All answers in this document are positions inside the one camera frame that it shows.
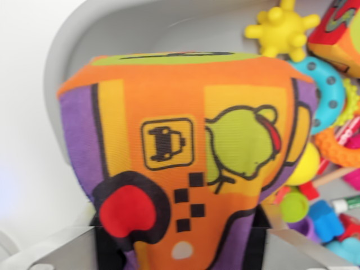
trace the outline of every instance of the black outline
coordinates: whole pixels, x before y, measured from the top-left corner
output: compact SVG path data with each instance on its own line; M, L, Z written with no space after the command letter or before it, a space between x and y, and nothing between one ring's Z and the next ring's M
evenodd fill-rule
M294 99L295 99L295 102L294 102L295 103L295 105L294 105L294 120L292 121L292 131L291 131L291 135L290 135L290 138L289 138L289 145L287 147L287 152L286 152L285 159L284 159L285 162L280 167L280 170L277 172L274 179L272 179L269 184L267 184L266 186L264 186L261 189L261 193L268 190L269 188L271 188L276 183L277 179L282 174L282 171L284 170L284 167L291 167L291 166L294 165L294 163L287 162L286 160L289 157L290 149L291 149L291 146L293 145L293 142L294 142L295 123L298 121L298 106L302 106L303 104L305 104L305 103L299 101L298 81L303 82L300 79L291 78L292 90L294 91ZM312 118L313 117L313 111L309 109L309 112L310 112L310 117Z
M134 250L133 244L136 241L143 241L148 244L158 243L166 234L170 224L170 201L162 188L146 176L127 171L98 184L92 192L97 212L100 213L102 204L123 186L136 186L149 196L155 207L156 221L154 226L147 231L132 231L127 237L123 238L112 237L123 251Z
M312 114L312 112L311 112L311 108L309 107L309 105L306 104L306 103L304 103L303 101L298 101L296 104L297 104L297 108L298 108L297 111L299 111L299 108L300 108L300 107L303 107L303 108L305 108L306 110L308 110L309 115L310 115L310 125L309 125L309 127L308 127L308 132L307 132L307 133L308 133L308 137L307 137L307 139L305 140L305 141L307 142L307 141L309 140L310 132L311 132L311 129L312 129L311 119L313 119L313 114ZM289 143L289 149L292 148L293 144L294 144L294 140L292 140L292 141ZM295 160L294 162L289 162L289 161L286 161L286 160L285 160L284 166L291 167L291 166L295 165L295 163L300 160L300 158L301 158L301 156L302 156L302 153L304 152L304 150L305 150L305 148L306 148L306 145L307 145L307 144L305 143L305 144L304 144L304 147L303 147L303 150L300 152L300 155L296 158L296 160Z
M174 52L167 55L143 55L143 56L130 56L123 57L119 60L127 59L142 59L142 58L159 58L159 57L176 57L176 56L220 56L220 55L233 55L233 52Z
M97 133L97 139L100 149L100 159L102 166L102 174L104 181L109 179L109 171L107 169L106 155L105 155L105 145L104 145L104 137L102 135L102 125L101 125L101 116L100 116L100 108L98 105L98 84L93 84L91 86L91 99L92 99L92 110L94 114L94 123Z
M245 217L249 217L249 216L255 214L255 210L256 210L256 208L249 209L249 210L240 210L240 211L237 211L237 212L233 213L228 218L228 220L226 221L224 231L223 231L223 233L221 235L220 242L219 242L218 249L216 251L215 257L214 257L213 261L211 262L210 266L208 266L206 268L206 270L211 270L214 267L214 265L216 264L217 260L219 259L219 256L221 254L221 251L223 250L224 244L226 242L226 238L228 237L228 234L229 234L229 231L230 231L230 229L232 227L232 224L236 220L238 220L239 218L245 218Z
M163 122L177 122L177 121L187 121L190 123L190 127L191 127L191 151L192 151L192 159L191 162L186 163L186 164L176 164L176 165L168 165L165 167L160 167L160 168L149 168L147 166L146 163L146 151L145 151L145 137L144 137L144 127L148 124L156 124L156 123L163 123ZM141 142L142 142L142 152L143 152L143 157L144 157L144 164L145 167L149 170L152 171L156 171L156 170L164 170L164 169L169 169L169 168L176 168L176 167L187 167L190 166L192 163L194 163L195 161L195 141L194 141L194 124L192 123L192 121L189 118L171 118L171 119L162 119L162 120L154 120L154 121L146 121L144 122L141 127Z
M274 120L274 121L269 121L269 120L267 120L267 118L266 118L265 116L263 116L263 115L261 115L261 114L258 114L258 112L261 111L261 110L263 110L263 109L273 109L273 110L275 111L275 120ZM276 122L276 120L277 120L277 118L278 118L278 112L277 112L276 108L275 108L274 106L272 106L272 105L269 105L269 104L265 104L265 105L259 106L259 107L257 107L257 108L254 108L254 107L251 107L251 106L246 106L246 105L238 105L238 106L232 106L232 107L229 107L229 108L223 110L223 111L220 112L220 114L218 114L214 119L205 119L205 122L208 123L208 124L214 124L214 123L216 123L219 119L221 119L224 115L230 113L231 111L235 111L235 110L249 110L249 111L252 111L252 112L254 113L254 115L255 115L255 118L256 118L257 122L258 122L261 126L263 126L268 133L269 133L269 130L268 130L268 128L263 124L263 121L264 121L264 120L267 120L267 121L269 121L269 123L271 123L271 124L274 125L274 123ZM276 150L275 150L274 142L272 141L272 148L273 148L272 155L271 155L268 159L266 159L265 161L261 162L260 164L258 164L258 165L256 166L256 170L255 170L255 172L254 172L253 175L251 175L251 176L246 176L245 173L238 173L238 172L236 172L236 171L234 171L234 170L232 170L232 169L230 169L230 168L227 168L226 166L224 166L224 164L222 164L221 159L218 157L218 155L216 154L216 151L215 151L215 149L214 149L214 140L215 140L214 133L213 133L213 131L211 130L211 128L208 127L208 126L205 126L205 129L206 129L206 130L209 132L209 134L210 134L211 153L213 154L213 158L214 158L215 163L216 163L216 165L217 165L217 167L218 167L218 170L219 170L219 177L218 177L216 180L208 183L208 186L212 186L212 185L215 185L215 184L217 184L218 182L220 182L219 186L217 187L217 189L216 189L216 191L215 191L216 194L219 193L219 191L220 191L222 185L224 184L224 182L229 182L229 183L233 183L233 184L235 183L235 180L234 180L233 178L226 177L226 176L222 175L222 172L221 172L222 169L224 169L224 170L226 170L226 171L228 171L228 172L230 172L230 173L232 173L232 174L234 174L234 175L236 175L236 176L242 177L242 178L245 179L245 180L250 181L250 180L255 179L255 178L258 176L259 171L260 171L260 169L261 169L262 167L264 167L266 164L268 164L271 160L274 160L275 157L276 157L276 155L280 153L280 151L276 151ZM276 132L278 133L278 136L279 136L279 138L280 138L280 143L282 144L282 138L281 138L278 130L276 129L276 127L274 127L274 129L275 129Z
M345 10L341 15L338 16L338 13L340 12L340 10L346 5L346 3L348 2L348 0L335 0L334 3L331 5L331 8L334 8L334 12L332 13L332 15L328 18L328 21L326 22L325 24L325 29L324 29L324 32L325 33L331 33L333 31L336 31L338 30L339 27L341 27L342 24L345 24L345 27L346 29L349 28L349 25L351 23L351 21L354 19L356 13L357 13L357 8L356 7L349 7L347 10ZM334 29L332 30L327 30L327 27L328 25L332 22L332 21L335 21L335 22L338 22L343 16L345 13L347 13L348 11L354 11L354 14L353 16L351 17L350 21L342 21L339 25L337 25Z

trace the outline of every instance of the orange teether ring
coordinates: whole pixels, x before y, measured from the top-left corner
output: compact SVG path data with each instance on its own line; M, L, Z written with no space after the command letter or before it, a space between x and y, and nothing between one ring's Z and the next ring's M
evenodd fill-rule
M336 141L334 128L327 128L315 136L321 155L342 167L360 167L360 149L349 149Z

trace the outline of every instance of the plush toy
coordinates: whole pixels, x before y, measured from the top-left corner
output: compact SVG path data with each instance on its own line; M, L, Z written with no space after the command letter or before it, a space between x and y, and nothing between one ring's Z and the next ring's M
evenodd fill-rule
M308 142L316 86L231 52L100 57L59 90L71 163L135 269L241 269Z
M308 48L340 71L360 78L359 0L335 0L309 37Z

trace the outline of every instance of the yellow fabric panel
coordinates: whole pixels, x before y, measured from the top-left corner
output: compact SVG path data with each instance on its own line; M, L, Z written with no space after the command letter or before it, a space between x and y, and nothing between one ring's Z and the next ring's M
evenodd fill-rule
M122 80L101 82L98 103L109 176L131 169Z

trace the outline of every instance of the baby toy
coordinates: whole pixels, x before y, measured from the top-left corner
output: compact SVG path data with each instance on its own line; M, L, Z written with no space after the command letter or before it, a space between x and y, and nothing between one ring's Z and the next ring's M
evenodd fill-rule
M312 14L301 17L294 11L295 0L281 0L280 7L258 14L259 25L249 25L245 37L259 39L261 54L276 57L286 53L299 62L305 58L303 46L307 42L305 32L320 23L320 17Z
M320 154L316 147L308 142L298 166L287 180L288 186L299 186L309 182L315 175L320 164Z
M352 264L360 265L360 241L357 238L350 237L343 242L333 241L325 247Z
M337 239L344 241L346 238L354 237L360 240L360 221L355 217L345 214L341 214L339 218L345 227L345 232L338 236Z
M309 217L314 222L315 232L322 242L329 242L344 233L344 226L333 209L320 200L310 207Z
M298 222L308 214L309 201L296 187L292 187L291 191L283 197L280 210L285 222Z
M315 55L357 78L360 78L359 8L359 0L335 0L308 42Z
M357 87L351 83L349 78L343 80L343 85L346 91L346 106L340 116L334 123L334 126L344 125L346 121L354 118L354 113L358 109L358 102L360 97L357 95Z
M360 128L360 116L356 116L354 119L347 121L339 130L336 131L335 138L339 145L345 145L350 137L355 134ZM318 175L322 174L329 165L329 160L321 157Z
M328 63L307 57L302 62L291 62L294 68L309 75L319 87L321 99L316 111L311 134L331 126L341 114L345 104L345 88L340 74Z
M308 239L320 243L320 239L317 237L315 233L314 223L310 217L305 217L296 223L288 223L287 224L290 229L296 230L302 235L306 236Z
M351 209L359 208L360 195L333 200L331 203L334 206L335 212L340 214Z
M355 135L350 138L346 147L349 149L359 149L360 148L360 134ZM357 169L343 178L349 185L351 185L356 190L360 190L360 169Z
M350 149L338 144L334 128L327 128L315 136L321 155L343 167L360 167L360 149Z
M255 210L294 171L317 107L288 62L233 52L99 57L58 99L81 187L125 268L148 270L241 270Z

